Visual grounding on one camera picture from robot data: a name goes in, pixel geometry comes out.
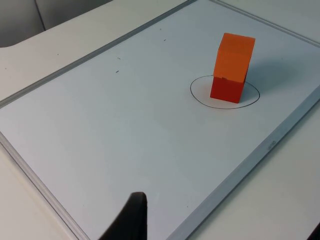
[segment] black object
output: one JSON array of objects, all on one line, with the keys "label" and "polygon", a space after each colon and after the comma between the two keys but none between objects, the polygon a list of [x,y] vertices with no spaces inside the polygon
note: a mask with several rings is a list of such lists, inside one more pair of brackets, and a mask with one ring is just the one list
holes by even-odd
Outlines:
[{"label": "black object", "polygon": [[99,240],[147,240],[147,196],[130,195],[123,209]]},{"label": "black object", "polygon": [[307,240],[320,240],[320,223],[316,226]]}]

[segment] red block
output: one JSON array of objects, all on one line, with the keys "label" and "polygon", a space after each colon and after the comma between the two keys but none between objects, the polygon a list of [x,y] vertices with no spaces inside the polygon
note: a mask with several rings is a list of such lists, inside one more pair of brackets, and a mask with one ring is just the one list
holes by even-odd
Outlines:
[{"label": "red block", "polygon": [[210,98],[220,99],[238,104],[245,83],[227,80],[225,78],[213,77]]}]

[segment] wooden block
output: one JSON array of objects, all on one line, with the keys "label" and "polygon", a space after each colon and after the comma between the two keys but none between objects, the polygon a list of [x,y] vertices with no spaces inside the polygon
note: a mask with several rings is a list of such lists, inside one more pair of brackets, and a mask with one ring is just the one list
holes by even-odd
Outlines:
[{"label": "wooden block", "polygon": [[225,33],[216,56],[210,97],[239,103],[255,39]]}]

